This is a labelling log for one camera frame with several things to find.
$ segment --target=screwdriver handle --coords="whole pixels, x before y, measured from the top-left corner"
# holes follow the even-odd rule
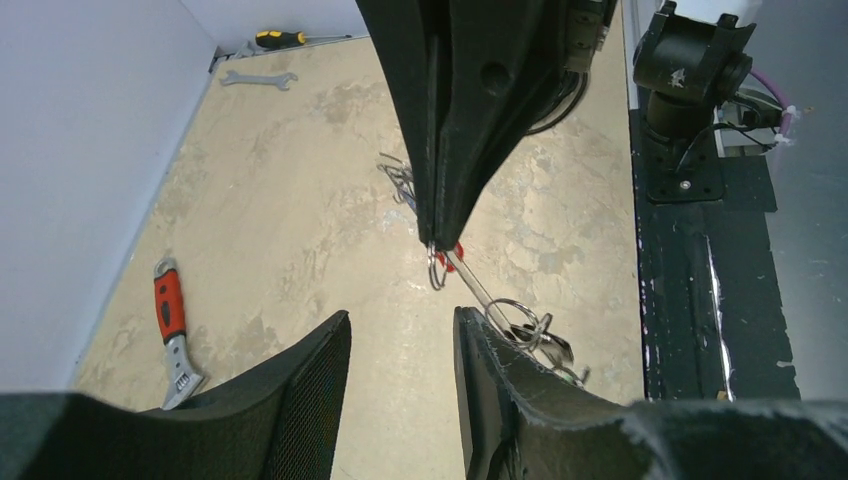
[[[167,344],[177,335],[185,335],[185,310],[180,275],[173,258],[164,258],[153,269],[153,287],[156,298],[156,318],[162,341]]]
[[[282,32],[280,30],[263,30],[256,34],[256,45],[267,50],[299,47],[306,44],[303,32]]]

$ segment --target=screwdriver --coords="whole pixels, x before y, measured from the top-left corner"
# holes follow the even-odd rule
[[[280,30],[263,30],[256,34],[256,45],[267,50],[279,50],[305,45],[311,40],[335,40],[351,38],[352,35],[328,35],[323,37],[307,37],[303,32],[283,32]]]

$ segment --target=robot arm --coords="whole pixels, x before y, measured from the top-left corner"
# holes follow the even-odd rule
[[[422,243],[456,245],[483,187],[565,76],[589,71],[616,3],[357,0],[412,165]],[[683,157],[751,67],[741,52],[754,27],[734,25],[759,0],[701,3],[667,2],[637,54],[636,83],[652,91],[648,123],[669,157]]]

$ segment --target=yellow and black screwdriver handle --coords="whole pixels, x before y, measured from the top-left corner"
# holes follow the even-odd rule
[[[263,30],[256,34],[256,45],[268,50],[299,47],[306,44],[303,32],[281,32],[279,30]]]

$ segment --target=wooden table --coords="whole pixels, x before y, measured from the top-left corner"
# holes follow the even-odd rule
[[[227,62],[294,72],[291,90],[214,80],[79,369],[77,387],[130,409],[166,389],[152,268],[180,266],[194,363],[206,388],[285,349],[339,309],[353,352],[335,478],[463,475],[452,318],[462,281],[428,286],[412,212],[392,200],[378,152],[406,158],[369,39]],[[588,390],[642,397],[636,248],[621,31],[587,98],[524,140],[486,188],[466,260],[496,297],[554,315],[593,376]]]

